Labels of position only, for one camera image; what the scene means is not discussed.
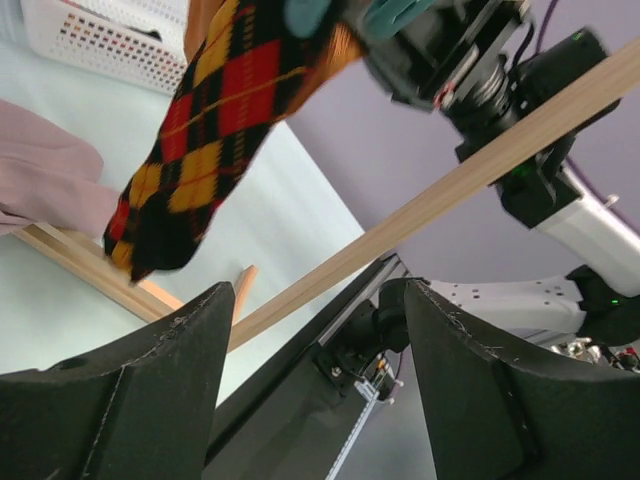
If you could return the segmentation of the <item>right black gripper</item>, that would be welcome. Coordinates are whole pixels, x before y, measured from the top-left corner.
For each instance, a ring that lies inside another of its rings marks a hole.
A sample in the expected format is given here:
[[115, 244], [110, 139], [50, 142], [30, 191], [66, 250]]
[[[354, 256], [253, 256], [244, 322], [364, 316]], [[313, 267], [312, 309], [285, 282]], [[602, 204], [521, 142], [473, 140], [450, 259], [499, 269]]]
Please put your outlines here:
[[433, 111], [464, 98], [499, 68], [500, 52], [529, 19], [528, 1], [436, 1], [387, 40], [365, 40], [364, 62], [394, 101]]

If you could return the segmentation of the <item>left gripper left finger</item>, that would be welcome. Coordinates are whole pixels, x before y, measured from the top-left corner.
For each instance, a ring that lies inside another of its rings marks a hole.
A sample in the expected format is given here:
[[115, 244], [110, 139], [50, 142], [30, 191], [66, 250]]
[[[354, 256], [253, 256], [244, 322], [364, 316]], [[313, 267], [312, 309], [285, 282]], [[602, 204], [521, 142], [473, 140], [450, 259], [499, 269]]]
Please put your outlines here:
[[98, 349], [3, 375], [2, 477], [199, 478], [234, 302], [220, 282]]

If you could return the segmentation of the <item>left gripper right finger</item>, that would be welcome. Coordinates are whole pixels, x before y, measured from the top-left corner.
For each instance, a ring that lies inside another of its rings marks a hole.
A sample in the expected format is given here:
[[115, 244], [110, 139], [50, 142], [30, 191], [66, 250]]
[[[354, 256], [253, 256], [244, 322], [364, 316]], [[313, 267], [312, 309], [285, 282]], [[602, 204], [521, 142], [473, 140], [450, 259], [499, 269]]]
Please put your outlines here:
[[635, 479], [639, 377], [460, 310], [421, 280], [405, 312], [440, 479]]

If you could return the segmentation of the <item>white round clip hanger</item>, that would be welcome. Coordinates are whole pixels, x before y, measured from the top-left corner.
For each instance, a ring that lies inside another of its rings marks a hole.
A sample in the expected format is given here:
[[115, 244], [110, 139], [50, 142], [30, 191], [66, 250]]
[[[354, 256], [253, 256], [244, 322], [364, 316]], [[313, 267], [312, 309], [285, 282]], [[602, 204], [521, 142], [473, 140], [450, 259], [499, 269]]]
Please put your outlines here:
[[285, 1], [283, 20], [289, 32], [309, 39], [330, 10], [365, 40], [387, 40], [432, 9], [436, 1]]

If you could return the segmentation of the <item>argyle sock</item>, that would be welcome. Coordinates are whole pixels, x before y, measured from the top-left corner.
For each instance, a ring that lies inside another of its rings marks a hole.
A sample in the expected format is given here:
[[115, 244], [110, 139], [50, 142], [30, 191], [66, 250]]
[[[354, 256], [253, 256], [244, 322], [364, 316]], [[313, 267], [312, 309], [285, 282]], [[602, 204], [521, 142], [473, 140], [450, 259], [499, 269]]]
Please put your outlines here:
[[183, 268], [272, 127], [363, 55], [342, 1], [194, 1], [187, 70], [103, 235], [139, 282]]
[[153, 41], [162, 42], [163, 38], [161, 33], [157, 29], [152, 30], [142, 30], [139, 28], [134, 28], [133, 26], [123, 26], [123, 30], [126, 32], [127, 37], [131, 37], [134, 39], [146, 38], [152, 39]]

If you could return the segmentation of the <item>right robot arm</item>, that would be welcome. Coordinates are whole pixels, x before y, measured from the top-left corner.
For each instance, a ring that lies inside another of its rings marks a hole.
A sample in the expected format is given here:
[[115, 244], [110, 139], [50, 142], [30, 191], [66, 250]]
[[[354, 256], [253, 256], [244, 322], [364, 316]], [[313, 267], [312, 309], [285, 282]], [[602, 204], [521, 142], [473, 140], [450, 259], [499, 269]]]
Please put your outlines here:
[[[459, 161], [605, 60], [590, 28], [541, 48], [524, 1], [374, 1], [347, 14], [370, 74], [392, 100], [445, 116]], [[537, 281], [432, 288], [458, 308], [571, 357], [637, 370], [639, 235], [575, 171], [563, 133], [494, 184], [503, 209], [582, 260]]]

